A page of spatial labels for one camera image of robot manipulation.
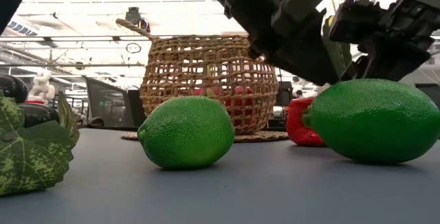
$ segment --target green leaf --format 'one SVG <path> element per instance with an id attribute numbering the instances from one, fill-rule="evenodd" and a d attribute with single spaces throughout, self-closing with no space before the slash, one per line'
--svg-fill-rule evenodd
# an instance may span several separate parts
<path id="1" fill-rule="evenodd" d="M 23 128 L 24 111 L 1 92 L 0 120 L 0 196 L 44 190 L 63 180 L 73 159 L 68 130 L 56 121 Z"/>
<path id="2" fill-rule="evenodd" d="M 349 43 L 340 43 L 330 40 L 330 27 L 332 20 L 333 16 L 330 16 L 324 21 L 324 25 L 322 26 L 322 42 L 330 55 L 336 73 L 341 76 L 353 59 Z"/>
<path id="3" fill-rule="evenodd" d="M 62 91 L 58 92 L 58 114 L 60 115 L 61 126 L 70 132 L 70 138 L 76 144 L 80 138 L 80 132 L 76 126 L 74 112 Z"/>

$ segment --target woven basket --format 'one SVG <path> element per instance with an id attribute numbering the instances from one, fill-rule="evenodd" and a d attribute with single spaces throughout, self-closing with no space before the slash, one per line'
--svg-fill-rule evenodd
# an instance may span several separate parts
<path id="1" fill-rule="evenodd" d="M 151 42 L 140 96 L 148 116 L 163 101 L 203 95 L 222 103 L 236 134 L 267 125 L 278 93 L 274 68 L 248 57 L 245 36 L 175 36 L 158 38 L 128 21 L 117 24 Z"/>

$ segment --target table surface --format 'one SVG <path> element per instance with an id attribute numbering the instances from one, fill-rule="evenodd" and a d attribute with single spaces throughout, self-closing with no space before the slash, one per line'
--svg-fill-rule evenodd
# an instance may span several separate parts
<path id="1" fill-rule="evenodd" d="M 80 133 L 64 182 L 1 197 L 1 223 L 440 223 L 440 145 L 379 167 L 289 141 L 235 144 L 212 168 L 169 172 L 120 132 Z"/>

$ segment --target ceiling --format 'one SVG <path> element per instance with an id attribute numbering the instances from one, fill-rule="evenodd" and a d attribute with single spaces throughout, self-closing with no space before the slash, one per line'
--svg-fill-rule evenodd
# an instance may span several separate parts
<path id="1" fill-rule="evenodd" d="M 394 0 L 378 0 L 387 7 Z M 142 16 L 151 24 L 154 35 L 244 33 L 234 20 L 223 15 L 223 8 L 215 0 L 23 0 L 12 21 L 25 23 L 38 36 L 122 36 L 135 35 L 115 24 L 124 18 L 128 7 L 139 7 Z M 331 0 L 324 0 L 317 9 L 327 8 L 333 14 Z M 7 29 L 3 36 L 22 36 Z M 121 64 L 148 61 L 149 41 L 134 41 L 142 50 L 130 54 L 126 46 L 133 41 L 79 41 L 56 42 L 50 48 L 35 42 L 14 42 L 8 45 L 41 58 L 58 63 Z M 71 74 L 124 74 L 117 85 L 140 85 L 143 67 L 87 67 L 83 71 L 65 68 Z"/>

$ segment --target bell pepper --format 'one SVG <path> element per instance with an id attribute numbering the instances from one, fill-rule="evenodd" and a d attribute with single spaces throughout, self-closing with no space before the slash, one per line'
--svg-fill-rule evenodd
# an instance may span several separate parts
<path id="1" fill-rule="evenodd" d="M 318 133 L 303 122 L 314 97 L 291 100 L 287 112 L 286 130 L 291 141 L 299 146 L 325 146 Z"/>

